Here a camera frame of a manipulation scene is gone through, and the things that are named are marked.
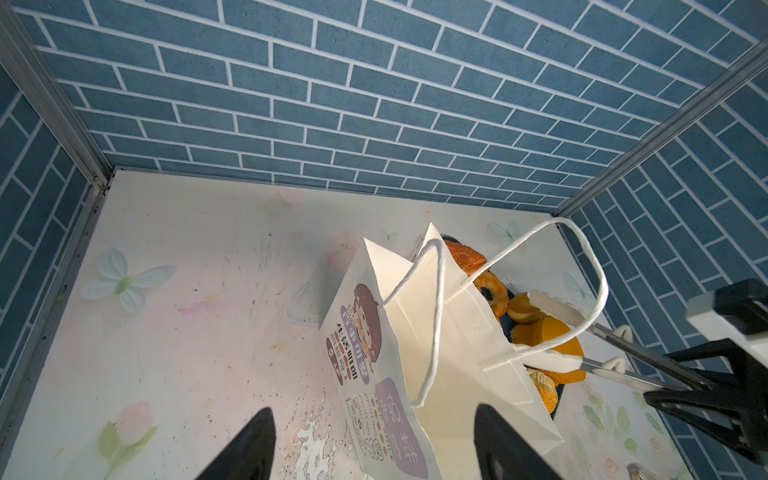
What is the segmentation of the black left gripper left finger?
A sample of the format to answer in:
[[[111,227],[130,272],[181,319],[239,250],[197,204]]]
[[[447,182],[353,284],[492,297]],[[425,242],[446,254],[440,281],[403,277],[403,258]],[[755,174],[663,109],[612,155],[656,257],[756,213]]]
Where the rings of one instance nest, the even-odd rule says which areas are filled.
[[[275,447],[276,427],[273,411],[265,407],[243,427],[196,479],[269,479]]]

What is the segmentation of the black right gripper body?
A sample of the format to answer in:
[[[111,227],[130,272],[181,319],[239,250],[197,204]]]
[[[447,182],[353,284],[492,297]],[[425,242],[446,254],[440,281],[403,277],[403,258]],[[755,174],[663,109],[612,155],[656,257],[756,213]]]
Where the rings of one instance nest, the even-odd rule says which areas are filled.
[[[656,390],[646,402],[757,465],[767,463],[767,285],[747,279],[688,301],[685,319],[707,341],[666,357],[679,366],[723,358],[731,371],[684,368],[686,387]]]

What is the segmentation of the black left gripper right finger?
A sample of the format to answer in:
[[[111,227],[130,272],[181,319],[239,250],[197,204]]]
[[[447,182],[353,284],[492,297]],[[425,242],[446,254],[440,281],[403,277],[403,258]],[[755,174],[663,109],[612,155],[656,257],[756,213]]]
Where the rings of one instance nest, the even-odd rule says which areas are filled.
[[[474,445],[483,480],[561,479],[491,405],[477,407]]]

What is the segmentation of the white paper bag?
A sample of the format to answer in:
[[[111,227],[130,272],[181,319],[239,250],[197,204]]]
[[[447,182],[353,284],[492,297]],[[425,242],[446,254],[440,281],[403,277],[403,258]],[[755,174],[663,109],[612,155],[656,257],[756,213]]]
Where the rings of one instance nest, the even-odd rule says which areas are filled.
[[[434,227],[413,260],[366,241],[320,336],[352,442],[372,479],[476,479],[480,404],[491,405],[540,455],[563,441],[529,378],[526,356],[562,345],[600,316],[534,291],[531,304],[570,330],[536,346],[509,342],[486,299]]]

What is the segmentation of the braided brown pastry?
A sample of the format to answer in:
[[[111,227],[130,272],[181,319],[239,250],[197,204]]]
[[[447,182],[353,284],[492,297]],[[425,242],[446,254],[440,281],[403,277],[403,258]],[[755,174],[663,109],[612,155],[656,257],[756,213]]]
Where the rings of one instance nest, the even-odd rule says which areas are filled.
[[[453,260],[467,276],[471,276],[487,262],[485,256],[471,247],[450,240],[446,240],[445,244]]]

